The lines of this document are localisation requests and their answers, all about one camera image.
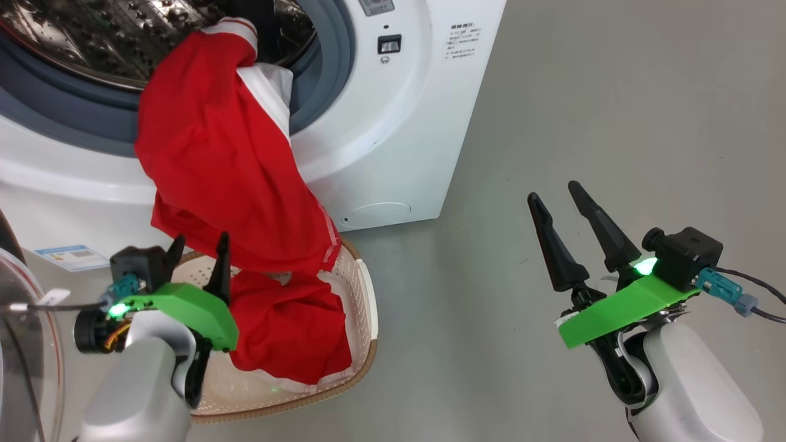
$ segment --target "wire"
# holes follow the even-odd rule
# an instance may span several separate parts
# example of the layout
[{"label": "wire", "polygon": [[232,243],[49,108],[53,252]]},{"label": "wire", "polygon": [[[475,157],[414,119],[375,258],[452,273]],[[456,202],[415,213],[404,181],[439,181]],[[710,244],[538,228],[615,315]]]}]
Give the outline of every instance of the wire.
[{"label": "wire", "polygon": [[106,306],[105,302],[97,302],[93,304],[73,304],[73,305],[38,305],[38,304],[11,304],[9,310],[11,311],[77,311],[77,310],[93,310],[95,308],[102,308]]},{"label": "wire", "polygon": [[44,438],[44,425],[41,422],[41,412],[39,410],[39,402],[35,398],[35,388],[33,387],[33,379],[30,375],[30,367],[28,366],[28,361],[24,358],[24,352],[22,350],[22,345],[19,343],[17,339],[17,334],[13,332],[11,328],[11,324],[8,322],[8,319],[5,315],[0,313],[0,319],[2,320],[3,326],[8,330],[8,336],[11,338],[11,343],[13,344],[14,348],[17,350],[17,354],[19,355],[19,362],[22,366],[22,375],[24,376],[25,386],[28,390],[28,395],[30,396],[30,404],[33,408],[33,413],[35,413],[35,424],[37,430],[39,432],[39,441],[46,442],[46,438]]},{"label": "wire", "polygon": [[715,271],[719,271],[721,273],[731,274],[732,276],[739,276],[740,278],[745,278],[748,281],[753,282],[754,284],[756,284],[758,286],[761,286],[761,287],[764,287],[765,289],[769,290],[769,292],[772,293],[773,295],[775,295],[780,300],[780,302],[786,304],[786,296],[784,296],[783,293],[779,292],[778,289],[776,289],[775,287],[772,287],[770,284],[767,284],[766,282],[762,281],[759,278],[754,278],[754,277],[750,276],[749,274],[745,274],[745,273],[743,273],[741,271],[730,270],[730,269],[725,269],[725,268],[720,268],[720,267],[716,267],[714,270]]},{"label": "wire", "polygon": [[764,319],[769,319],[770,321],[780,322],[781,324],[786,324],[786,318],[781,316],[775,316],[766,311],[760,310],[758,307],[753,307],[751,309],[754,315],[761,316]]},{"label": "wire", "polygon": [[120,335],[127,332],[128,329],[130,328],[131,328],[130,322],[127,322],[121,325],[120,327],[118,327],[117,330],[115,330],[114,332],[112,332],[112,334],[109,335],[106,342],[104,343],[104,348],[106,348],[107,350],[112,350],[112,347],[114,347],[114,344],[120,338]]}]

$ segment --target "yellow wire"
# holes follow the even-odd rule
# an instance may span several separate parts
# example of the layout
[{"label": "yellow wire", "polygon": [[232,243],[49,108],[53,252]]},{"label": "yellow wire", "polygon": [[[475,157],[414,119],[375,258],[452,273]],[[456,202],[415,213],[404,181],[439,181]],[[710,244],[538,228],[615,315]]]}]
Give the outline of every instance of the yellow wire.
[{"label": "yellow wire", "polygon": [[125,333],[130,328],[131,328],[130,322],[120,326],[120,328],[115,330],[114,333],[109,335],[109,338],[104,343],[104,348],[106,348],[107,350],[112,350],[112,346],[115,344],[115,341],[117,341],[117,338],[120,337],[121,334]]}]

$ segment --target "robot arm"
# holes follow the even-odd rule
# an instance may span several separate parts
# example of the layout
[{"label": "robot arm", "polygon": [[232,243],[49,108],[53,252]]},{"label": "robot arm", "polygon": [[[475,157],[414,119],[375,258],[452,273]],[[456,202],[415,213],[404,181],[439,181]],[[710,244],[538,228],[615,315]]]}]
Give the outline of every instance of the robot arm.
[{"label": "robot arm", "polygon": [[115,254],[115,281],[102,297],[107,305],[77,316],[80,351],[121,352],[85,410],[79,442],[185,440],[211,351],[237,345],[228,308],[229,237],[222,236],[203,289],[170,283],[183,243],[178,238],[169,252],[130,247]]},{"label": "robot arm", "polygon": [[79,442],[179,442],[191,410],[172,386],[174,349],[147,336],[127,346],[84,413]]},{"label": "robot arm", "polygon": [[[723,245],[691,227],[672,235],[652,229],[643,246],[657,262],[638,271],[631,263],[641,253],[630,239],[578,182],[568,188],[619,281],[611,297],[588,287],[589,273],[560,240],[538,195],[530,194],[553,287],[571,290],[573,307],[557,321],[567,347],[585,344],[595,351],[641,442],[761,442],[762,422],[750,401],[701,338],[675,322],[687,299],[702,291],[751,314],[755,302],[711,274]],[[645,331],[630,336],[639,327]]]},{"label": "robot arm", "polygon": [[655,400],[628,419],[641,442],[759,442],[762,421],[740,387],[690,327],[669,322],[645,334]]}]

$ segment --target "white stripe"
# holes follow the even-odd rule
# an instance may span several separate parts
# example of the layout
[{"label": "white stripe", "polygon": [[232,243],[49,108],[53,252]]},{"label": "white stripe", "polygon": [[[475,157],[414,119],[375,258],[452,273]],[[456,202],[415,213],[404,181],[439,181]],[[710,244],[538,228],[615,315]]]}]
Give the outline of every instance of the white stripe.
[{"label": "white stripe", "polygon": [[[237,23],[238,21],[248,24],[248,26],[251,26],[251,28],[242,23]],[[201,29],[201,31],[205,34],[234,34],[240,36],[254,48],[254,54],[256,54],[257,38],[255,30],[256,28],[254,28],[254,24],[252,22],[236,17],[224,17],[219,20],[217,24]]]},{"label": "white stripe", "polygon": [[237,74],[256,102],[289,141],[289,101],[292,98],[294,77],[292,71],[272,64],[257,63],[247,68],[238,68]]},{"label": "white stripe", "polygon": [[251,373],[259,376],[264,381],[276,385],[277,387],[293,393],[316,393],[320,385],[329,384],[330,382],[339,381],[344,378],[354,376],[353,366],[349,366],[346,370],[334,374],[328,374],[322,377],[316,385],[308,385],[302,382],[293,381],[289,378],[276,378],[265,370],[253,370]]},{"label": "white stripe", "polygon": [[328,251],[325,253],[325,257],[322,258],[322,262],[326,263],[328,262],[330,256],[333,254],[333,250],[336,248],[336,246],[339,243],[338,235],[336,235],[336,232],[333,230],[333,222],[332,219],[330,218],[330,215],[328,214],[328,211],[325,210],[325,206],[323,206],[322,203],[320,203],[319,201],[317,201],[317,204],[319,204],[319,208],[322,209],[322,215],[325,216],[325,223],[327,223],[328,232],[330,233],[330,247],[328,247]]}]

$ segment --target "green plastic mount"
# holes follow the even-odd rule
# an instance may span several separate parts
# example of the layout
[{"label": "green plastic mount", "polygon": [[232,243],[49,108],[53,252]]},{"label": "green plastic mount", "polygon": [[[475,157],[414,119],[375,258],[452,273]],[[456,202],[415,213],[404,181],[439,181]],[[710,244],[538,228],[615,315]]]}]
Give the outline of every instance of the green plastic mount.
[{"label": "green plastic mount", "polygon": [[655,275],[644,276],[610,297],[590,305],[560,326],[568,348],[619,330],[698,293],[680,292]]},{"label": "green plastic mount", "polygon": [[191,284],[163,285],[155,293],[123,298],[133,310],[161,310],[210,340],[214,350],[234,350],[240,332],[230,308],[217,296]]}]

